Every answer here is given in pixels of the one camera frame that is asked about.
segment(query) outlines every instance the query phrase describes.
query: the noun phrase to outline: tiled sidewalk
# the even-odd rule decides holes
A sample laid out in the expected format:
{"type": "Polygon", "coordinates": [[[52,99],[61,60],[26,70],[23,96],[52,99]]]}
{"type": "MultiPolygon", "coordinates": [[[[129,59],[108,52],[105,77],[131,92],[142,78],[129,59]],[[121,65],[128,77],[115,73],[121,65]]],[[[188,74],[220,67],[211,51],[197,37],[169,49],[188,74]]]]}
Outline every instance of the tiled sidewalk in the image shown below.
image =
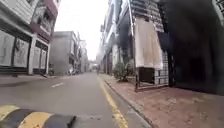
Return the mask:
{"type": "Polygon", "coordinates": [[[224,96],[169,87],[136,93],[129,83],[100,77],[154,128],[224,128],[224,96]]]}
{"type": "Polygon", "coordinates": [[[0,87],[1,86],[8,86],[8,85],[14,85],[14,84],[22,84],[22,83],[29,83],[39,80],[46,80],[49,78],[54,77],[42,77],[39,75],[36,76],[18,76],[18,77],[12,77],[12,76],[0,76],[0,87]]]}

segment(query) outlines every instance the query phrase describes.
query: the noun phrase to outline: asphalt road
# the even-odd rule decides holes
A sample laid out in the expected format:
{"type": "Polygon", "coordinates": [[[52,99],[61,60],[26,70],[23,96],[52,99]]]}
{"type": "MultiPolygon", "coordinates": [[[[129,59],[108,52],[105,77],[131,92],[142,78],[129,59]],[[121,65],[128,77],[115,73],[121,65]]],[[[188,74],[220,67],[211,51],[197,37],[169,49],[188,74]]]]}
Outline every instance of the asphalt road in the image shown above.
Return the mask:
{"type": "MultiPolygon", "coordinates": [[[[75,115],[75,128],[119,128],[108,96],[98,76],[86,73],[72,77],[0,87],[0,105],[16,105],[37,111],[75,115]]],[[[104,84],[129,128],[150,127],[134,110],[104,84]]]]}

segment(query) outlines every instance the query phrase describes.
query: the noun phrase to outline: white sky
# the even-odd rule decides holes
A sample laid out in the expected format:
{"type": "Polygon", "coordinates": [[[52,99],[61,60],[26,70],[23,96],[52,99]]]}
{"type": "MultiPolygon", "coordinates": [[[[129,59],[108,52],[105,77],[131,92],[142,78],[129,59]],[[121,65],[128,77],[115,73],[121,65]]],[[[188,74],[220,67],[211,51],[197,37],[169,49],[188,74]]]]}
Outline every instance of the white sky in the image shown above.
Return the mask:
{"type": "Polygon", "coordinates": [[[79,32],[86,40],[88,58],[95,60],[108,0],[61,0],[55,31],[79,32]]]}

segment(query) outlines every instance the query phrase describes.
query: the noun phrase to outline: white sign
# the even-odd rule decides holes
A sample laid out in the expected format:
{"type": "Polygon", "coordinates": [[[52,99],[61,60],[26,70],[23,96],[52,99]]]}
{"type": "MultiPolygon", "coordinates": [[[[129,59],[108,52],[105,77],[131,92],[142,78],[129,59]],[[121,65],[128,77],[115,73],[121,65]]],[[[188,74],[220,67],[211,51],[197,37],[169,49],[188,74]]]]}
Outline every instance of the white sign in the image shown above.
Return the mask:
{"type": "Polygon", "coordinates": [[[46,69],[46,57],[47,57],[47,52],[42,50],[41,52],[41,69],[46,69]]]}
{"type": "Polygon", "coordinates": [[[34,57],[33,57],[33,68],[39,69],[40,68],[40,53],[41,49],[38,47],[34,48],[34,57]]]}
{"type": "Polygon", "coordinates": [[[25,23],[30,24],[38,1],[39,0],[0,0],[0,3],[5,5],[25,23]]]}
{"type": "Polygon", "coordinates": [[[14,54],[14,66],[15,67],[27,67],[29,43],[16,39],[15,54],[14,54]]]}
{"type": "Polygon", "coordinates": [[[0,31],[0,66],[10,66],[15,38],[0,31]]]}

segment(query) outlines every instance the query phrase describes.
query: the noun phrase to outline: black and yellow speed bump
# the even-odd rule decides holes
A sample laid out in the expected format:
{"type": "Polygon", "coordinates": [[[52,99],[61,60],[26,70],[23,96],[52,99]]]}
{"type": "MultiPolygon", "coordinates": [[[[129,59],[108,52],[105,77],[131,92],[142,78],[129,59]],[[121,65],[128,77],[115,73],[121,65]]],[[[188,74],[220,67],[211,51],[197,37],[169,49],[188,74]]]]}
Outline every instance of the black and yellow speed bump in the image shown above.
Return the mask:
{"type": "Polygon", "coordinates": [[[12,105],[0,106],[0,128],[72,128],[76,116],[62,116],[12,105]]]}

